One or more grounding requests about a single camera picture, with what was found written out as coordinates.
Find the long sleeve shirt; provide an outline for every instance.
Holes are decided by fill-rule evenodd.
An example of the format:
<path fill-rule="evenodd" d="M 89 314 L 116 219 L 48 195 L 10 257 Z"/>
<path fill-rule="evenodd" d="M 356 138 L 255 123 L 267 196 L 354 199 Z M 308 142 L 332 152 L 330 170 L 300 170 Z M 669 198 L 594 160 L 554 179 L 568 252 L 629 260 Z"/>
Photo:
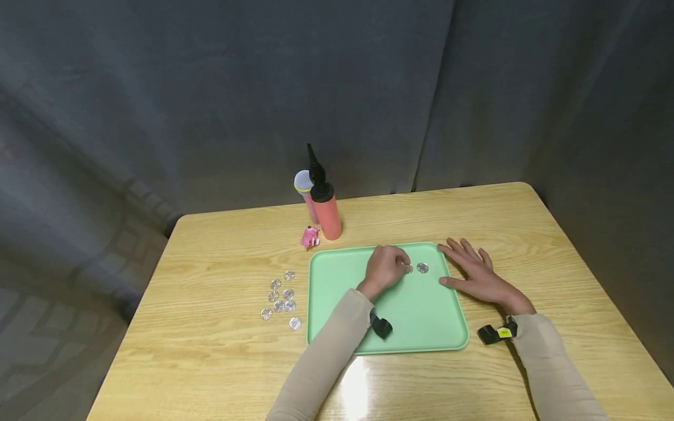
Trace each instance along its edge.
<path fill-rule="evenodd" d="M 281 388 L 267 421 L 314 419 L 335 380 L 370 327 L 374 305 L 347 291 L 299 358 Z M 515 347 L 526 368 L 541 421 L 608 420 L 566 354 L 555 326 L 543 315 L 518 315 Z"/>

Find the pink toy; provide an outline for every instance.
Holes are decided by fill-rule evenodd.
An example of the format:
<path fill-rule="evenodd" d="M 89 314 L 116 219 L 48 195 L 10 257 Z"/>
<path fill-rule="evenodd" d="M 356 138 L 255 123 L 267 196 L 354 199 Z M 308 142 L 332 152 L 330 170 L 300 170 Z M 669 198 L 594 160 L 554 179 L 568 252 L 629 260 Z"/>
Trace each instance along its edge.
<path fill-rule="evenodd" d="M 304 235 L 302 236 L 302 239 L 299 241 L 299 243 L 307 250 L 309 250 L 311 247 L 317 246 L 321 243 L 321 239 L 318 238 L 319 231 L 320 228 L 317 226 L 309 225 L 304 230 Z"/>

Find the green tray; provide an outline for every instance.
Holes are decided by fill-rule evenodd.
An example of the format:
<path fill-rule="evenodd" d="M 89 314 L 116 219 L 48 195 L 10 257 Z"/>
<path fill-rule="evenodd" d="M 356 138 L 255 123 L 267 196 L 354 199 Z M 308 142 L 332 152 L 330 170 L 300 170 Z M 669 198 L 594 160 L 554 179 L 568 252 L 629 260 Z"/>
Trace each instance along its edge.
<path fill-rule="evenodd" d="M 460 350 L 468 345 L 468 326 L 456 291 L 438 283 L 449 276 L 445 256 L 432 242 L 398 245 L 410 256 L 414 271 L 384 292 L 375 312 L 387 319 L 393 332 L 386 340 L 372 329 L 356 349 L 356 355 Z M 363 280 L 374 247 L 319 251 L 309 261 L 307 343 L 318 334 L 332 309 L 349 288 Z M 429 266 L 417 271 L 418 263 Z"/>

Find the black pump nozzle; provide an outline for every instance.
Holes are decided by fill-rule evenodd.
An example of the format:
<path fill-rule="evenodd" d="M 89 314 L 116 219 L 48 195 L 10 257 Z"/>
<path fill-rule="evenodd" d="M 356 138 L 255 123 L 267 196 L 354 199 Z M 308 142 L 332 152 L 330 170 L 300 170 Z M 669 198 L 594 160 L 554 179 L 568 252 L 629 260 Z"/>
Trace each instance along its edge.
<path fill-rule="evenodd" d="M 334 196 L 334 188 L 326 182 L 326 171 L 318 163 L 310 143 L 307 143 L 307 151 L 309 151 L 309 179 L 313 183 L 311 199 L 318 203 L 327 202 Z"/>

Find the gray curtain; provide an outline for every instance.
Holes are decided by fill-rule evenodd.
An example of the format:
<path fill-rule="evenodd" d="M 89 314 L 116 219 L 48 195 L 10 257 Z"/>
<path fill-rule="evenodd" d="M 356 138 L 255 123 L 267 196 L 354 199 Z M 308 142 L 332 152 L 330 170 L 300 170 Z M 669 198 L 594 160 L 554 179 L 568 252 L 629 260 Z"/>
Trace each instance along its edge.
<path fill-rule="evenodd" d="M 410 191 L 453 1 L 0 5 L 0 418 L 83 419 L 181 214 Z"/>
<path fill-rule="evenodd" d="M 670 1 L 457 2 L 416 180 L 534 186 L 670 381 L 673 40 Z"/>
<path fill-rule="evenodd" d="M 0 5 L 0 418 L 82 420 L 177 218 L 524 180 L 666 373 L 667 1 Z"/>

